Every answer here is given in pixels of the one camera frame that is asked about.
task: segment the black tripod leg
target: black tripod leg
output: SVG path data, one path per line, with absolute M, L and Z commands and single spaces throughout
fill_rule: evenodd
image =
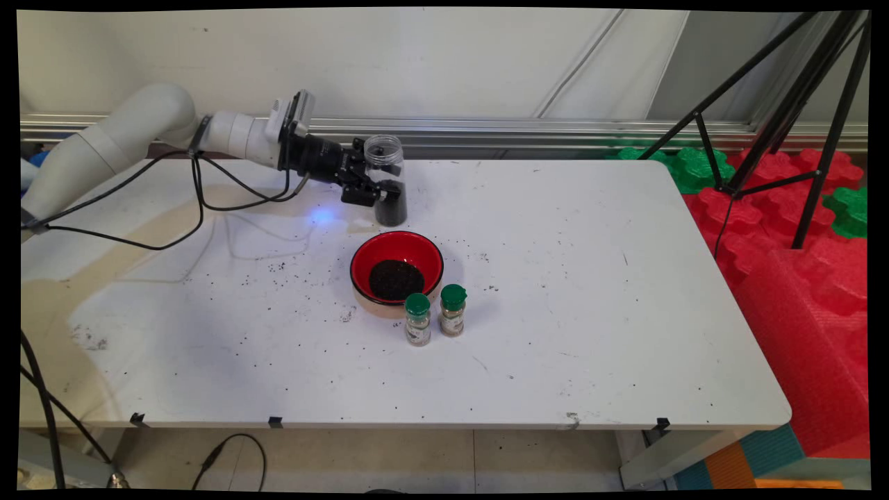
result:
M 833 68 L 833 65 L 837 63 L 839 56 L 843 55 L 846 47 L 848 47 L 849 44 L 855 39 L 855 37 L 861 32 L 861 29 L 864 28 L 864 24 L 865 23 L 862 22 L 862 24 L 860 24 L 858 28 L 856 28 L 855 31 L 846 39 L 843 46 L 839 48 L 839 50 L 833 55 L 833 57 L 831 57 L 830 63 L 828 63 L 827 67 L 821 72 L 819 77 L 815 81 L 813 81 L 813 83 L 810 85 L 810 88 L 805 90 L 803 94 L 804 97 L 797 106 L 797 112 L 793 115 L 793 118 L 786 125 L 784 125 L 784 129 L 781 131 L 781 133 L 778 135 L 778 138 L 772 144 L 772 148 L 769 150 L 770 153 L 775 154 L 778 152 L 779 149 L 781 149 L 781 145 L 784 144 L 784 141 L 787 139 L 787 136 L 790 133 L 790 129 L 793 128 L 793 124 L 795 124 L 799 119 L 799 115 L 802 114 L 805 105 L 809 103 L 809 99 L 812 97 L 815 89 L 817 89 L 819 85 L 821 85 L 821 81 L 824 80 L 824 77 L 830 72 L 830 70 Z
M 849 68 L 849 76 L 845 79 L 843 93 L 840 95 L 837 104 L 837 112 L 834 114 L 833 122 L 830 124 L 828 139 L 824 143 L 824 150 L 821 152 L 821 161 L 818 162 L 818 169 L 821 175 L 815 177 L 812 181 L 812 188 L 809 189 L 809 198 L 805 201 L 803 215 L 799 219 L 797 226 L 797 234 L 793 238 L 791 248 L 802 248 L 805 242 L 805 233 L 809 231 L 809 224 L 812 222 L 812 216 L 815 213 L 815 207 L 818 205 L 818 198 L 821 196 L 821 188 L 824 187 L 824 180 L 828 177 L 830 169 L 830 161 L 833 159 L 834 151 L 837 150 L 839 142 L 839 134 L 843 132 L 843 125 L 849 116 L 849 108 L 852 107 L 852 100 L 855 98 L 855 91 L 858 89 L 858 83 L 861 81 L 861 74 L 864 73 L 864 66 L 868 62 L 870 54 L 870 12 L 868 18 L 864 21 L 864 32 L 861 33 L 861 40 L 858 42 L 858 50 L 855 52 L 855 59 L 852 61 L 852 67 Z
M 750 152 L 744 158 L 744 161 L 741 162 L 741 166 L 738 167 L 738 172 L 729 181 L 728 189 L 731 192 L 738 192 L 744 188 L 744 184 L 747 183 L 747 179 L 753 173 L 753 169 L 756 168 L 765 150 L 775 141 L 778 134 L 784 130 L 784 125 L 788 123 L 799 109 L 799 103 L 803 101 L 801 98 L 806 97 L 805 92 L 810 88 L 812 81 L 818 80 L 819 72 L 824 70 L 826 63 L 833 61 L 836 52 L 852 31 L 852 26 L 859 14 L 859 11 L 842 11 L 839 13 L 837 20 L 830 26 L 827 35 L 818 44 L 797 80 L 794 81 L 787 95 L 781 100 L 778 108 L 753 142 Z
M 710 162 L 710 170 L 713 171 L 713 189 L 722 190 L 722 175 L 719 173 L 719 165 L 717 165 L 717 157 L 713 154 L 713 145 L 710 144 L 710 136 L 707 134 L 707 126 L 704 125 L 704 117 L 701 113 L 694 113 L 694 121 L 698 123 L 698 131 L 701 133 L 701 141 L 704 143 L 704 151 L 707 153 L 707 160 Z
M 664 144 L 666 144 L 670 139 L 673 138 L 677 133 L 682 132 L 682 129 L 685 128 L 686 125 L 690 124 L 692 120 L 694 120 L 694 113 L 703 112 L 704 109 L 707 108 L 710 104 L 712 104 L 715 100 L 719 99 L 722 94 L 725 93 L 728 89 L 732 88 L 732 85 L 736 84 L 738 80 L 744 78 L 744 75 L 747 75 L 751 69 L 753 69 L 760 61 L 768 57 L 772 51 L 778 48 L 781 44 L 784 43 L 784 40 L 790 38 L 791 35 L 797 32 L 797 30 L 806 24 L 812 17 L 814 17 L 816 12 L 803 12 L 799 14 L 799 17 L 793 20 L 785 29 L 781 31 L 775 38 L 773 38 L 768 44 L 765 45 L 762 49 L 759 49 L 759 52 L 754 54 L 753 57 L 750 58 L 747 62 L 744 63 L 743 66 L 738 68 L 737 71 L 732 73 L 727 80 L 725 80 L 715 91 L 710 93 L 707 97 L 704 98 L 703 101 L 699 102 L 697 106 L 692 108 L 691 111 L 688 112 L 678 123 L 673 125 L 673 128 L 669 129 L 667 133 L 663 134 L 663 136 L 658 139 L 651 148 L 642 153 L 642 156 L 639 157 L 640 160 L 646 160 L 651 155 L 655 153 L 658 149 L 660 149 Z

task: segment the black cable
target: black cable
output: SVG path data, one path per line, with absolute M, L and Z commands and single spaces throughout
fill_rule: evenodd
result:
M 28 371 L 27 368 L 25 368 L 22 365 L 19 365 L 19 371 L 25 378 L 28 379 L 29 382 L 31 382 L 32 384 L 34 384 L 35 387 L 37 387 L 37 382 L 34 379 L 34 376 Z M 102 457 L 102 461 L 108 465 L 111 465 L 116 470 L 116 467 L 114 467 L 114 464 L 111 463 L 111 458 L 108 456 L 107 453 L 105 453 L 105 450 L 102 449 L 102 446 L 99 444 L 99 442 L 96 441 L 92 437 L 92 434 L 90 434 L 90 432 L 86 430 L 86 428 L 80 422 L 80 420 L 78 420 L 77 417 L 74 416 L 74 414 L 72 414 L 70 411 L 68 411 L 68 409 L 65 407 L 65 405 L 62 405 L 61 401 L 56 399 L 49 391 L 47 391 L 46 394 L 49 396 L 50 402 L 53 405 L 55 405 L 55 407 L 58 408 L 59 411 L 61 411 L 61 413 L 65 414 L 65 416 L 68 418 L 68 420 L 70 420 L 71 422 L 74 423 L 74 425 L 77 427 L 77 429 L 80 430 L 80 432 L 84 435 L 84 437 L 86 438 L 87 441 L 90 441 L 90 444 L 92 445 L 93 448 L 95 448 L 96 453 L 98 453 Z
M 728 210 L 725 211 L 725 221 L 723 221 L 723 228 L 719 230 L 719 236 L 717 236 L 717 243 L 713 246 L 713 260 L 717 259 L 717 255 L 719 254 L 719 240 L 722 239 L 722 233 L 725 232 L 725 226 L 728 225 L 728 216 L 732 213 L 732 204 L 734 203 L 734 197 L 729 199 L 728 202 Z
M 223 168 L 221 165 L 212 161 L 210 158 L 205 157 L 203 155 L 203 153 L 199 153 L 196 156 L 191 158 L 191 176 L 192 176 L 192 181 L 195 184 L 195 194 L 197 196 L 197 201 L 198 201 L 199 218 L 198 218 L 197 224 L 195 225 L 195 227 L 192 230 L 190 230 L 188 233 L 186 233 L 181 238 L 174 240 L 172 243 L 168 243 L 166 245 L 161 245 L 161 246 L 152 246 L 152 245 L 140 243 L 138 241 L 132 241 L 130 239 L 118 238 L 118 237 L 100 233 L 97 231 L 83 230 L 83 229 L 79 229 L 79 228 L 72 228 L 69 226 L 51 226 L 48 223 L 48 222 L 55 221 L 65 215 L 72 214 L 73 212 L 76 212 L 77 210 L 80 210 L 81 208 L 85 208 L 89 205 L 92 205 L 93 203 L 96 203 L 97 201 L 99 201 L 103 198 L 106 198 L 107 196 L 111 195 L 112 193 L 120 190 L 123 186 L 134 181 L 137 177 L 139 177 L 140 175 L 145 173 L 149 168 L 154 166 L 161 159 L 175 156 L 175 155 L 187 155 L 187 154 L 188 154 L 187 151 L 182 151 L 182 150 L 175 150 L 175 151 L 170 151 L 170 152 L 164 153 L 163 155 L 160 155 L 160 156 L 156 157 L 155 159 L 153 159 L 147 165 L 143 166 L 137 173 L 130 176 L 129 178 L 127 178 L 125 181 L 121 182 L 120 184 L 116 185 L 114 188 L 112 188 L 108 191 L 105 191 L 104 193 L 98 195 L 97 197 L 92 198 L 88 201 L 85 201 L 85 202 L 81 203 L 80 205 L 72 206 L 68 210 L 65 210 L 63 212 L 55 214 L 51 217 L 47 217 L 46 219 L 39 221 L 36 225 L 42 225 L 47 230 L 63 230 L 63 231 L 70 231 L 70 232 L 76 232 L 76 233 L 86 234 L 86 235 L 90 235 L 90 236 L 95 236 L 98 238 L 110 239 L 111 241 L 116 241 L 118 243 L 125 243 L 126 245 L 137 246 L 139 248 L 145 248 L 147 250 L 165 250 L 166 248 L 170 248 L 171 246 L 179 244 L 180 242 L 182 242 L 189 236 L 195 234 L 195 232 L 201 228 L 201 225 L 204 223 L 204 208 L 207 208 L 208 210 L 213 210 L 216 212 L 229 212 L 229 211 L 233 211 L 233 210 L 241 210 L 244 208 L 250 208 L 252 206 L 259 206 L 259 205 L 262 205 L 262 204 L 268 203 L 268 202 L 279 202 L 279 203 L 284 202 L 284 201 L 293 199 L 298 194 L 300 194 L 300 191 L 302 191 L 302 188 L 306 185 L 306 183 L 308 182 L 308 179 L 310 177 L 309 174 L 306 173 L 306 175 L 303 177 L 302 181 L 296 187 L 296 189 L 294 189 L 290 195 L 286 195 L 287 191 L 290 189 L 290 169 L 288 168 L 284 172 L 284 189 L 280 193 L 278 193 L 274 196 L 266 197 L 265 195 L 259 193 L 258 191 L 254 190 L 254 189 L 250 188 L 249 186 L 247 186 L 246 184 L 244 184 L 240 179 L 235 177 L 235 175 L 233 175 L 231 172 L 229 172 L 228 170 Z M 200 165 L 200 160 L 202 160 L 202 159 L 203 159 L 203 161 L 206 161 L 210 165 L 213 165 L 214 167 L 219 169 L 221 172 L 226 174 L 231 180 L 235 181 L 242 188 L 244 188 L 245 190 L 251 192 L 253 195 L 256 195 L 262 199 L 259 201 L 256 201 L 256 202 L 247 203 L 247 204 L 240 205 L 240 206 L 213 206 L 213 205 L 210 205 L 204 199 L 204 184 L 203 184 L 203 178 L 201 176 L 201 165 Z M 289 161 L 290 161 L 290 142 L 286 141 L 284 143 L 284 164 L 289 165 Z M 21 226 L 21 230 L 26 230 L 26 229 L 29 229 L 29 227 Z
M 199 175 L 196 173 L 196 167 L 195 167 L 195 162 L 196 162 L 196 160 L 195 160 L 195 159 L 192 159 L 191 161 L 192 161 L 192 164 L 191 164 L 191 176 L 192 176 L 192 179 L 193 179 L 193 181 L 194 181 L 194 183 L 195 183 L 195 193 L 199 195 L 199 193 L 201 192 L 201 190 L 198 188 Z M 142 172 L 144 172 L 145 170 L 146 170 L 146 168 L 142 168 L 142 169 L 140 170 L 139 173 L 142 173 Z M 127 182 L 131 181 L 131 180 L 134 179 L 134 178 L 135 178 L 135 176 L 131 177 L 130 179 L 127 179 L 126 181 L 124 181 L 124 184 L 126 184 Z M 116 191 L 116 190 L 118 190 L 118 189 L 120 189 L 120 186 L 116 186 L 116 187 L 114 187 L 114 188 L 112 189 L 111 192 Z M 104 198 L 104 197 L 107 196 L 108 194 L 109 194 L 109 193 L 107 193 L 107 192 L 106 192 L 106 193 L 103 193 L 103 194 L 99 195 L 97 198 L 99 198 L 99 199 Z M 48 230 L 63 230 L 63 231 L 79 232 L 79 233 L 82 233 L 82 234 L 88 234 L 88 235 L 90 235 L 90 236 L 97 236 L 97 237 L 99 237 L 99 238 L 110 239 L 110 240 L 112 240 L 112 241 L 117 241 L 117 242 L 119 242 L 119 243 L 125 243 L 125 244 L 127 244 L 127 245 L 138 246 L 139 248 L 145 248 L 145 249 L 147 249 L 147 250 L 165 250 L 166 248 L 169 248 L 169 247 L 171 247 L 171 246 L 174 246 L 174 245 L 179 244 L 179 243 L 182 242 L 185 238 L 188 238 L 189 236 L 195 234 L 195 232 L 201 228 L 201 225 L 204 223 L 204 205 L 198 203 L 198 204 L 197 204 L 197 210 L 198 210 L 198 219 L 197 219 L 197 224 L 195 225 L 195 227 L 194 227 L 191 231 L 187 232 L 187 233 L 185 234 L 185 236 L 183 236 L 183 237 L 181 237 L 181 238 L 179 238 L 179 239 L 176 239 L 176 240 L 173 241 L 172 243 L 168 243 L 168 244 L 166 244 L 166 245 L 161 245 L 161 246 L 146 245 L 146 244 L 144 244 L 144 243 L 140 243 L 140 242 L 138 242 L 138 241 L 132 241 L 132 240 L 130 240 L 130 239 L 118 238 L 118 237 L 116 237 L 116 236 L 110 236 L 110 235 L 108 235 L 108 234 L 103 234 L 103 233 L 96 232 L 96 231 L 82 230 L 82 229 L 79 229 L 79 228 L 70 228 L 70 227 L 68 227 L 68 226 L 51 226 L 51 225 L 47 224 L 47 225 L 46 225 L 46 229 L 48 229 Z
M 222 453 L 222 449 L 225 447 L 225 444 L 228 442 L 228 440 L 235 438 L 237 436 L 244 436 L 245 438 L 250 438 L 251 440 L 253 440 L 254 443 L 256 443 L 256 446 L 260 449 L 260 453 L 262 454 L 262 477 L 260 478 L 260 488 L 257 489 L 257 491 L 262 491 L 262 486 L 266 483 L 266 450 L 262 448 L 262 445 L 260 444 L 259 441 L 256 440 L 256 438 L 254 438 L 250 434 L 244 434 L 242 432 L 239 432 L 237 434 L 232 434 L 231 436 L 228 436 L 227 438 L 222 440 L 222 442 L 220 444 L 216 445 L 216 448 L 214 448 L 213 451 L 210 452 L 210 455 L 208 455 L 204 459 L 204 463 L 201 464 L 201 471 L 197 474 L 197 477 L 195 478 L 195 484 L 191 485 L 192 490 L 197 489 L 197 483 L 201 482 L 201 478 L 204 477 L 204 472 L 207 472 L 210 469 L 210 467 L 212 467 L 213 463 L 216 462 L 216 459 L 219 458 L 219 455 L 220 455 L 220 453 Z
M 72 206 L 72 207 L 69 208 L 68 210 L 63 210 L 63 211 L 59 212 L 58 214 L 55 214 L 55 215 L 53 215 L 53 216 L 50 216 L 50 217 L 47 217 L 47 218 L 43 219 L 42 221 L 39 222 L 39 225 L 45 225 L 45 224 L 47 224 L 47 223 L 49 223 L 49 222 L 55 221 L 56 219 L 60 219 L 60 218 L 64 217 L 65 215 L 72 214 L 73 212 L 76 212 L 76 211 L 80 210 L 81 208 L 84 208 L 84 207 L 86 207 L 86 206 L 90 206 L 90 205 L 92 205 L 93 203 L 96 203 L 97 201 L 99 201 L 99 200 L 101 200 L 101 199 L 103 199 L 103 198 L 106 198 L 107 196 L 113 194 L 113 193 L 116 192 L 117 190 L 120 190 L 123 186 L 129 184 L 129 183 L 132 182 L 132 181 L 135 181 L 137 177 L 139 177 L 140 175 L 142 175 L 143 173 L 145 173 L 149 168 L 151 168 L 151 167 L 154 166 L 157 162 L 161 161 L 161 160 L 164 159 L 164 158 L 171 157 L 171 156 L 174 156 L 174 155 L 187 155 L 187 154 L 188 154 L 188 152 L 186 152 L 186 151 L 180 151 L 180 150 L 175 150 L 175 151 L 170 151 L 170 152 L 164 153 L 163 155 L 160 155 L 160 156 L 156 157 L 155 159 L 151 160 L 150 162 L 148 162 L 147 165 L 145 165 L 145 166 L 143 166 L 142 168 L 140 168 L 139 171 L 138 171 L 137 173 L 134 173 L 133 175 L 131 175 L 129 178 L 126 179 L 126 181 L 123 181 L 123 182 L 121 182 L 120 184 L 117 184 L 115 187 L 113 187 L 113 188 L 111 188 L 110 190 L 107 190 L 107 191 L 105 191 L 104 193 L 98 195 L 96 198 L 93 198 L 93 199 L 84 201 L 84 202 L 81 203 L 80 205 Z M 30 229 L 30 228 L 29 228 L 28 226 L 21 226 L 21 230 L 27 230 L 27 229 Z
M 25 331 L 21 330 L 21 348 L 25 351 L 25 357 L 28 358 L 28 364 L 31 371 L 34 372 L 34 385 L 40 394 L 40 403 L 44 407 L 44 417 L 46 418 L 46 428 L 50 434 L 50 453 L 52 454 L 52 471 L 55 473 L 56 488 L 65 489 L 65 472 L 61 468 L 61 450 L 59 449 L 59 432 L 55 426 L 55 415 L 52 413 L 50 406 L 49 392 L 46 391 L 44 376 L 40 373 L 40 366 L 37 365 L 37 357 L 34 350 L 31 349 L 31 343 L 25 336 Z

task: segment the metal rail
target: metal rail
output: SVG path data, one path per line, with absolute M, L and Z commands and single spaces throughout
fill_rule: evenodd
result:
M 53 143 L 85 129 L 105 115 L 31 113 L 20 115 L 20 138 L 24 142 Z M 405 155 L 415 159 L 447 159 L 499 153 L 516 156 L 524 152 L 534 157 L 595 158 L 614 154 L 626 147 L 647 148 L 675 122 L 667 121 L 584 121 L 539 119 L 414 119 L 414 118 L 314 118 L 311 132 L 350 147 L 352 138 L 376 133 L 397 135 Z M 830 123 L 795 124 L 782 149 L 820 149 Z M 707 125 L 715 149 L 737 153 L 756 138 L 750 125 L 713 122 Z M 694 123 L 673 137 L 665 150 L 700 148 L 701 136 Z M 866 153 L 867 124 L 847 124 L 837 146 L 843 152 Z

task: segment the white wall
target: white wall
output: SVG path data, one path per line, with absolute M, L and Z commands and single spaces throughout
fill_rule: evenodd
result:
M 775 38 L 799 12 L 710 12 L 692 11 L 685 23 L 682 35 L 669 61 L 667 71 L 658 87 L 648 118 L 653 120 L 678 120 L 695 104 L 701 102 L 734 71 Z M 749 121 L 763 98 L 773 90 L 770 85 L 781 81 L 786 92 L 792 79 L 805 65 L 806 47 L 814 50 L 818 39 L 810 29 L 820 31 L 814 25 L 821 23 L 824 32 L 835 19 L 833 15 L 810 20 L 784 44 L 759 63 L 744 78 L 723 94 L 704 112 L 707 120 Z M 837 109 L 855 49 L 856 37 L 833 69 L 825 76 L 812 98 L 803 108 L 800 122 L 830 122 Z M 870 65 L 865 67 L 861 83 L 855 94 L 849 123 L 867 123 L 869 101 Z
M 20 102 L 107 112 L 151 82 L 199 111 L 267 114 L 301 88 L 324 117 L 531 117 L 616 10 L 18 11 Z M 645 118 L 686 11 L 627 11 L 547 117 Z

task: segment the floor tile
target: floor tile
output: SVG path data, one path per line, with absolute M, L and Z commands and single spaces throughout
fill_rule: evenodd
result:
M 472 431 L 267 429 L 250 431 L 263 445 L 263 491 L 472 493 Z M 255 490 L 259 450 L 249 440 L 232 490 Z
M 862 474 L 861 476 L 843 480 L 843 488 L 866 489 L 870 491 L 870 474 Z
M 609 431 L 476 431 L 477 493 L 622 491 Z
M 130 429 L 114 455 L 131 488 L 191 489 L 201 464 L 231 429 Z M 230 440 L 197 489 L 227 490 L 243 438 Z

